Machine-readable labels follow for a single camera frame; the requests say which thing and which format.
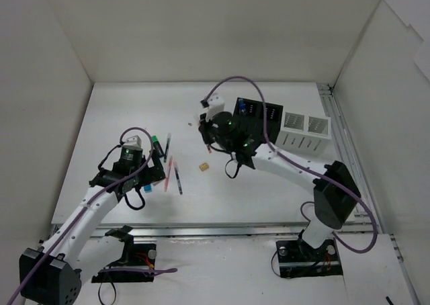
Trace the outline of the small tan eraser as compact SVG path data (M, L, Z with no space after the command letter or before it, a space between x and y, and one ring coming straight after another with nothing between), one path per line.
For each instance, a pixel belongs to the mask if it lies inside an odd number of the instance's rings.
M199 166L199 168L200 168L200 170L201 170L201 171L206 171L207 169L209 169L209 164L207 164L207 163L202 163L202 164Z

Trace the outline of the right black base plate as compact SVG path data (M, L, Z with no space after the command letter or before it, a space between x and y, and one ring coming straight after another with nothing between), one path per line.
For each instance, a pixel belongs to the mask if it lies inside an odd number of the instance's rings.
M284 279L305 277L342 276L343 268L335 241L326 239L319 249L307 249L298 241L276 241L276 250L271 258L271 268L276 258L279 273Z

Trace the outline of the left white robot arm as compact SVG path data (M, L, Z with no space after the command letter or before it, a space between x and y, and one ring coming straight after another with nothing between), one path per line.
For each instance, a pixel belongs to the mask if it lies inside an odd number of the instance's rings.
M134 257L131 227L108 230L96 245L87 242L101 221L130 191L165 179L155 148L148 155L139 144L119 145L120 158L111 169L98 167L85 197L65 223L38 249L19 258L18 292L38 304L73 304L82 285L112 263Z

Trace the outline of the aluminium front rail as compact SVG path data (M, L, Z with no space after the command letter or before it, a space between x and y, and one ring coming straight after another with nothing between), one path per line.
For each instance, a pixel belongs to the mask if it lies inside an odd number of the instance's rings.
M216 236L273 236L273 235L298 235L303 226L221 226L221 227L134 227L130 234L142 238L202 238ZM106 226L95 229L90 235L91 238L101 238L111 230ZM372 237L372 226L370 222L360 222L347 224L337 234L370 234Z

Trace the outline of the blue gel pen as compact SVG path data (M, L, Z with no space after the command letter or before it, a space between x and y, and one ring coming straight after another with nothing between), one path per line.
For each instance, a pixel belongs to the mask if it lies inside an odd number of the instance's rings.
M239 114L246 113L246 105L243 98L238 98L238 111L239 111Z

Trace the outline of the green cap black highlighter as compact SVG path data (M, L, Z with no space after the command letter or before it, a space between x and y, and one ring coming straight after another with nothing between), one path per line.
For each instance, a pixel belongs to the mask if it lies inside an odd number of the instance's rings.
M157 156L161 159L165 156L163 147L161 146L161 143L159 142L159 139L157 138L156 135L153 135L152 137L152 142L153 142L153 146L154 146L154 150L157 154Z

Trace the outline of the black slotted pen holder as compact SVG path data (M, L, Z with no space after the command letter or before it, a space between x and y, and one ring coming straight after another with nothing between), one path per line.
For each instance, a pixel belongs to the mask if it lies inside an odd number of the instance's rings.
M239 114L238 98L233 112L233 120L240 130L247 135L253 135L265 142L263 131L263 104L261 101L243 98L246 105L246 113ZM271 143L275 143L280 132L283 107L281 105L266 103L267 135Z

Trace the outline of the green gel pen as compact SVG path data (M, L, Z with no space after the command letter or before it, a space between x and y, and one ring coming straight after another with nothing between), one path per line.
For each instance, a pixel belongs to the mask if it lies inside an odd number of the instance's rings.
M165 155L164 155L164 163L167 162L167 157L169 156L169 149L171 145L171 133L167 134L166 146L165 146Z

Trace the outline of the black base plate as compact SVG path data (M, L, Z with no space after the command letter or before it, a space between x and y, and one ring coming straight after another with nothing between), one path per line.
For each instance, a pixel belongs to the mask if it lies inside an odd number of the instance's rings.
M307 249L298 241L276 241L276 250L271 258L271 268L276 258L279 273L284 279L305 277L342 276L343 268L335 241L326 239L319 249Z
M107 268L126 268L133 267L139 269L150 269L155 266L157 256L157 245L155 243L137 243L124 257L110 263ZM135 271L109 271L107 273L98 273L90 280L92 284L96 283L143 283L153 282L153 273L141 273Z

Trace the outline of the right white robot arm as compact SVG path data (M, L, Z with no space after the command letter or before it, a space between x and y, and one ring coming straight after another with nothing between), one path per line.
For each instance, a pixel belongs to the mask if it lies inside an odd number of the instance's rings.
M297 167L305 159L273 144L262 143L256 136L239 130L230 112L208 118L200 114L198 130L207 146L217 144L239 167L263 171L284 178L305 189L314 198L314 218L300 234L297 250L301 257L313 259L334 230L343 227L357 201L350 196L361 194L348 168L340 161L332 164L310 162L305 170ZM349 192L337 187L339 183Z

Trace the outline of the pink gel pen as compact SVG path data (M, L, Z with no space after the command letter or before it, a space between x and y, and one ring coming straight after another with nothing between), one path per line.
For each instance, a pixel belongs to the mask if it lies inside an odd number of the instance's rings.
M167 192L167 190L168 190L172 164L173 164L173 156L170 156L168 164L167 164L167 172L166 172L166 178L165 178L165 184L164 184L164 192Z

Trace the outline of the white slotted pen holder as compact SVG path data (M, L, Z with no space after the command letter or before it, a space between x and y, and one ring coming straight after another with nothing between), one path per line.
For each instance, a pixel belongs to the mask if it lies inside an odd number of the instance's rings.
M331 141L330 117L284 112L275 145L296 155L317 157Z

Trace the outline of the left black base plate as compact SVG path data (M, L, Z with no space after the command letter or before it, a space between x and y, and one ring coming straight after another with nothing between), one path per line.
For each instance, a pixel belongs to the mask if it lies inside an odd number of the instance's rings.
M157 245L155 243L137 243L124 257L110 263L107 268L126 268L133 267L139 269L150 269L155 266L157 256ZM141 273L135 271L109 271L107 273L98 273L90 280L92 284L96 283L143 283L153 282L153 273Z

